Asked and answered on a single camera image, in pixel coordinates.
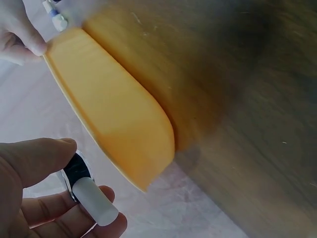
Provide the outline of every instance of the white surface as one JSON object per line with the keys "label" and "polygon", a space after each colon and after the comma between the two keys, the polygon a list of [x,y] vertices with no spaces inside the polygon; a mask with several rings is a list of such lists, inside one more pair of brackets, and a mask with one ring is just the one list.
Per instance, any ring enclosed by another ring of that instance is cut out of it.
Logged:
{"label": "white surface", "polygon": [[99,226],[107,226],[118,217],[118,210],[91,178],[79,179],[73,186],[73,193]]}
{"label": "white surface", "polygon": [[[56,30],[42,4],[32,0],[26,4],[37,29],[50,39]],[[128,219],[124,238],[247,237],[174,163],[149,187],[148,193],[135,189],[83,128],[44,62],[15,66],[0,61],[0,102],[1,142],[38,137],[72,137],[77,141],[96,182],[112,187],[116,193],[114,204]],[[24,196],[61,191],[64,186],[57,175],[51,175],[26,189]]]}

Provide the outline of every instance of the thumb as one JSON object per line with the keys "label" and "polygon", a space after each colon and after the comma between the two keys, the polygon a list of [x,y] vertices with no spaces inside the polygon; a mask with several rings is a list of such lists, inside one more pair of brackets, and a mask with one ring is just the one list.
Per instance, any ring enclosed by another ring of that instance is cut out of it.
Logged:
{"label": "thumb", "polygon": [[11,31],[17,35],[23,44],[36,56],[42,56],[46,52],[47,45],[44,39],[34,28],[27,16],[19,20]]}
{"label": "thumb", "polygon": [[22,188],[64,168],[75,152],[72,139],[0,143],[0,235],[18,214]]}
{"label": "thumb", "polygon": [[63,169],[76,152],[72,139],[48,138],[10,144],[0,144],[0,160],[4,160],[21,180],[22,187],[30,187],[48,175]]}

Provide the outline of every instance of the wood grain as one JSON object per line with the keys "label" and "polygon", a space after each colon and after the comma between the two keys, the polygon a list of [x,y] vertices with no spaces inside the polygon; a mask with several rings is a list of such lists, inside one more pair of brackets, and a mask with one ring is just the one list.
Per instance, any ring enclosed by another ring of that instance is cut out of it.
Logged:
{"label": "wood grain", "polygon": [[178,164],[250,237],[304,238],[317,225],[316,23],[314,1],[117,0],[84,29],[159,101]]}

